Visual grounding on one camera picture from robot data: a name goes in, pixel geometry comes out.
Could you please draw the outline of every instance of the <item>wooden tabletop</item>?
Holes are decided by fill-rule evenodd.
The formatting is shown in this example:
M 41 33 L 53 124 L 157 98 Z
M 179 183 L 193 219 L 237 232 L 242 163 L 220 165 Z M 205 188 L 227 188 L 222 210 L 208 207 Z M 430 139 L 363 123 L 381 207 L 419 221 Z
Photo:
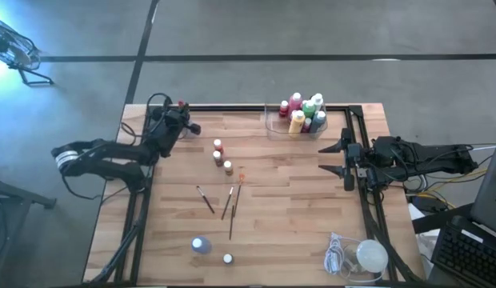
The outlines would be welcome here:
M 382 104 L 362 107 L 369 138 L 389 135 Z M 144 105 L 128 105 L 122 120 L 140 134 L 144 117 Z M 178 141 L 171 157 L 160 159 L 154 171 L 138 284 L 346 284 L 343 278 L 324 271 L 323 260 L 331 232 L 366 238 L 360 198 L 357 191 L 345 192 L 342 180 L 318 168 L 321 164 L 343 164 L 342 154 L 317 152 L 336 143 L 346 127 L 343 113 L 328 112 L 328 128 L 315 141 L 268 138 L 263 112 L 192 112 L 191 117 L 202 126 L 202 134 Z M 225 160 L 232 161 L 232 176 L 214 163 L 216 138 L 223 142 Z M 131 138 L 120 131 L 118 141 L 130 142 Z M 239 173 L 245 175 L 245 181 L 229 240 Z M 215 214 L 196 185 L 205 192 Z M 104 196 L 123 186 L 120 181 L 108 183 Z M 233 197 L 222 221 L 232 186 Z M 97 275 L 118 248 L 127 200 L 128 192 L 122 192 L 100 209 L 85 280 Z M 393 246 L 423 277 L 402 190 L 385 191 L 383 206 Z M 192 238 L 199 235 L 211 241 L 210 254 L 191 250 Z M 233 265 L 223 263 L 225 253 L 234 256 Z M 130 258 L 126 267 L 127 274 Z

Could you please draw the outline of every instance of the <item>yellow paint bottle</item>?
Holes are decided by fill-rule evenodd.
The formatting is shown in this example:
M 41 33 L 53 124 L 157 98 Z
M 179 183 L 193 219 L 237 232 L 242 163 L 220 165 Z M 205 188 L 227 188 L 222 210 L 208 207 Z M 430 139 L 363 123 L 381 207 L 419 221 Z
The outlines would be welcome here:
M 296 110 L 293 112 L 292 120 L 289 126 L 289 136 L 296 138 L 302 132 L 303 123 L 305 122 L 305 114 L 303 111 Z

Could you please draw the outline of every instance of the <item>concrete floor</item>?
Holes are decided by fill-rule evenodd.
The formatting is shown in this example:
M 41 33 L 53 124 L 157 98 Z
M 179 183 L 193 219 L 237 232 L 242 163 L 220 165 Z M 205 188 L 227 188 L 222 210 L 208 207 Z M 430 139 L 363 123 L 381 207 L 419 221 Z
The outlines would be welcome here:
M 0 0 L 0 19 L 44 55 L 136 55 L 150 0 Z M 491 0 L 161 0 L 148 55 L 496 53 Z M 29 88 L 0 63 L 0 178 L 58 198 L 33 206 L 4 274 L 8 287 L 80 282 L 98 202 L 63 186 L 50 150 L 113 139 L 133 62 L 43 63 L 54 87 Z M 496 141 L 496 61 L 144 63 L 134 103 L 154 92 L 189 102 L 383 102 L 392 135 L 423 144 Z M 483 159 L 489 151 L 474 152 Z M 96 177 L 72 178 L 83 194 Z M 442 192 L 474 200 L 478 182 Z

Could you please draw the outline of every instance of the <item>paint bottle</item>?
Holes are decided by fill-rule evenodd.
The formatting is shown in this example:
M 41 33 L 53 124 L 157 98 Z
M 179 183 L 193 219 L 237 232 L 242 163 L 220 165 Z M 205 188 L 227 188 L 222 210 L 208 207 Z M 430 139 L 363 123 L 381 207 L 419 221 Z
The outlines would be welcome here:
M 223 166 L 223 157 L 220 151 L 213 152 L 213 159 L 216 162 L 216 166 L 218 167 Z
M 302 133 L 309 133 L 311 123 L 312 123 L 312 119 L 310 118 L 305 119 L 305 122 L 303 123 Z
M 287 116 L 287 111 L 289 111 L 289 103 L 284 100 L 282 101 L 282 104 L 280 104 L 280 117 L 284 118 L 285 116 Z
M 234 263 L 234 256 L 232 256 L 232 254 L 228 254 L 228 253 L 223 255 L 223 263 L 225 263 L 227 265 Z
M 317 93 L 316 95 L 312 96 L 310 100 L 312 100 L 312 102 L 314 103 L 315 110 L 320 111 L 324 103 L 324 101 L 322 100 L 322 94 Z
M 289 136 L 296 138 L 302 132 L 303 123 L 305 122 L 305 114 L 301 110 L 293 113 L 293 119 L 289 126 Z
M 312 123 L 310 124 L 309 133 L 319 134 L 318 132 L 321 132 L 321 126 L 323 126 L 325 122 L 326 122 L 326 113 L 324 111 L 317 112 L 314 116 L 314 119 L 312 119 Z
M 315 113 L 315 104 L 313 101 L 305 101 L 305 104 L 303 104 L 303 113 L 305 114 L 306 118 L 313 118 L 314 113 Z
M 225 168 L 225 174 L 231 176 L 234 173 L 234 169 L 232 168 L 232 163 L 230 161 L 225 161 L 223 163 L 223 167 Z
M 216 139 L 214 140 L 214 149 L 216 151 L 219 151 L 219 153 L 223 154 L 223 145 L 222 145 L 222 140 Z
M 302 105 L 302 95 L 300 93 L 294 93 L 289 99 L 289 109 L 287 111 L 287 117 L 289 121 L 292 121 L 292 113 L 294 110 L 299 110 Z
M 212 245 L 209 240 L 203 236 L 198 236 L 191 240 L 191 249 L 194 252 L 198 252 L 201 254 L 207 254 L 211 251 Z

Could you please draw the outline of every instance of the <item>keyboard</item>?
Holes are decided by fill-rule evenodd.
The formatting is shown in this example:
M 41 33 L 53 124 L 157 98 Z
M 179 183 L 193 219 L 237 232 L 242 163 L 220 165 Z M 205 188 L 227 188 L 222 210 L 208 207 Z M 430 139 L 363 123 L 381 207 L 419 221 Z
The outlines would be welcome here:
M 476 287 L 496 287 L 496 237 L 466 218 L 440 230 L 431 261 Z

